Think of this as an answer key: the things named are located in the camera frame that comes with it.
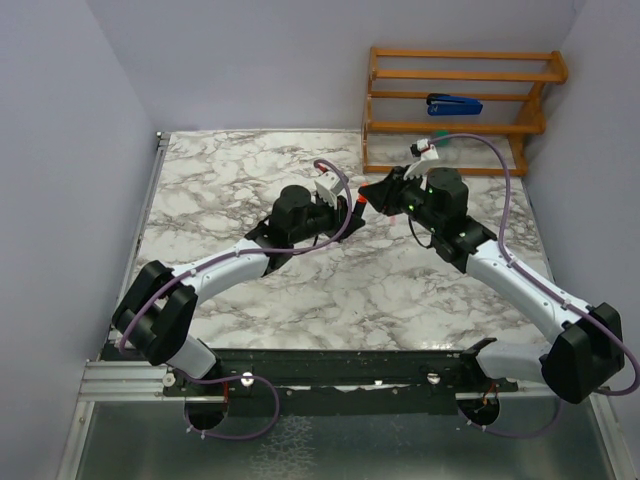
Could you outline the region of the orange black highlighter pen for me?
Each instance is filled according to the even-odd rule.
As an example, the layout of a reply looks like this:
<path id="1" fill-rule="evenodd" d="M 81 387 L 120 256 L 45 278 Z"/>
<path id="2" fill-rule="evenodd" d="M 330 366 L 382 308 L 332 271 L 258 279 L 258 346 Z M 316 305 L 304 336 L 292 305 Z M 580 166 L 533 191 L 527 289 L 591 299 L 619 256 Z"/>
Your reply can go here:
<path id="1" fill-rule="evenodd" d="M 366 204 L 367 204 L 367 200 L 363 196 L 359 195 L 356 201 L 355 207 L 353 209 L 353 215 L 357 218 L 361 218 L 364 213 Z"/>

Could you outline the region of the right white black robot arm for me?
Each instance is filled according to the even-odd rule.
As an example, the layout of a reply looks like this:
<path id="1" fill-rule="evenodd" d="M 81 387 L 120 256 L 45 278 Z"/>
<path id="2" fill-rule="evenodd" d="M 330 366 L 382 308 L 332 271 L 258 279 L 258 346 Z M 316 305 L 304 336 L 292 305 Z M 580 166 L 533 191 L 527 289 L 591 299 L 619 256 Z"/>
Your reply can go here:
<path id="1" fill-rule="evenodd" d="M 579 404 L 623 368 L 619 313 L 562 291 L 500 246 L 497 236 L 468 214 L 469 190 L 456 170 L 435 168 L 421 179 L 396 167 L 359 193 L 377 212 L 404 214 L 428 230 L 443 261 L 496 291 L 547 340 L 546 345 L 482 343 L 459 367 L 467 389 L 481 391 L 494 379 L 525 380 Z"/>

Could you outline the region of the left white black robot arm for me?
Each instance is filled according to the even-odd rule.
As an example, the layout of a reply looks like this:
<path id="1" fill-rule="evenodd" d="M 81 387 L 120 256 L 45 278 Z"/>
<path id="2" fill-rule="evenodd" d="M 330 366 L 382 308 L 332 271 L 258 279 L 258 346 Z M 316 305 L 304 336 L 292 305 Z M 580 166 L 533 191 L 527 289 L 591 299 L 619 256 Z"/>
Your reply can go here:
<path id="1" fill-rule="evenodd" d="M 168 267 L 156 260 L 139 271 L 115 309 L 112 326 L 151 365 L 186 374 L 195 392 L 220 385 L 218 357 L 189 334 L 197 306 L 231 287 L 267 276 L 287 263 L 299 242 L 348 238 L 365 225 L 366 201 L 340 195 L 332 207 L 299 185 L 285 187 L 270 214 L 233 247 L 198 262 Z"/>

